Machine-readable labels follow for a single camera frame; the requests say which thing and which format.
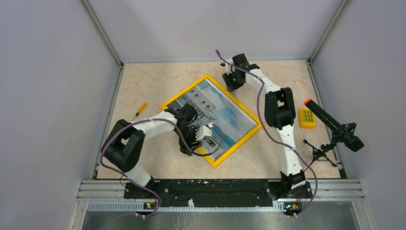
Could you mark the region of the orange handled screwdriver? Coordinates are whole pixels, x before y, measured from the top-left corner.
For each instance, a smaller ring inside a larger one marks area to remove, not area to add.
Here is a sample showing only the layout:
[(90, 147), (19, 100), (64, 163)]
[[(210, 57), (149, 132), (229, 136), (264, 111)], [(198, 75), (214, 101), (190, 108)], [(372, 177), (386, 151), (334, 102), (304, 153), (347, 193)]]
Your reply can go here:
[(132, 122), (138, 120), (139, 115), (143, 112), (143, 110), (145, 109), (146, 106), (147, 106), (147, 102), (144, 102), (144, 103), (139, 107), (139, 109), (137, 110), (135, 116), (134, 116), (133, 119), (131, 120)]

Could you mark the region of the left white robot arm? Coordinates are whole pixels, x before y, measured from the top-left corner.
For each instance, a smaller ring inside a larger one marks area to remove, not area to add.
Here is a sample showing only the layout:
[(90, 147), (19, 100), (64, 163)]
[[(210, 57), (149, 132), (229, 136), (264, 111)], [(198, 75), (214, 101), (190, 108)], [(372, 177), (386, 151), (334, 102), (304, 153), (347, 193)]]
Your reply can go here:
[(185, 104), (181, 109), (167, 108), (158, 115), (137, 122), (121, 119), (108, 135), (101, 157), (106, 158), (129, 180), (136, 183), (135, 192), (142, 198), (153, 194), (152, 176), (141, 166), (139, 158), (144, 141), (174, 131), (179, 139), (180, 151), (189, 156), (212, 136), (212, 124), (193, 126), (197, 111)]

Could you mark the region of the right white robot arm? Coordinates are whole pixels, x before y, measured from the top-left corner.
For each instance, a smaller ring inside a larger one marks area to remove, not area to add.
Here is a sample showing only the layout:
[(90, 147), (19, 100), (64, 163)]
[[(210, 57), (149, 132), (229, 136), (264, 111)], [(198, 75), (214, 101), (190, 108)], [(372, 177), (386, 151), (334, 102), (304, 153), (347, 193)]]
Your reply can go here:
[(299, 162), (294, 140), (294, 119), (296, 117), (293, 92), (289, 87), (281, 87), (267, 77), (257, 64), (250, 64), (245, 54), (230, 59), (220, 58), (220, 65), (225, 68), (222, 75), (227, 90), (233, 92), (244, 84), (258, 90), (257, 114), (262, 126), (268, 125), (276, 130), (279, 140), (271, 140), (281, 145), (280, 194), (294, 197), (306, 183), (305, 173)]

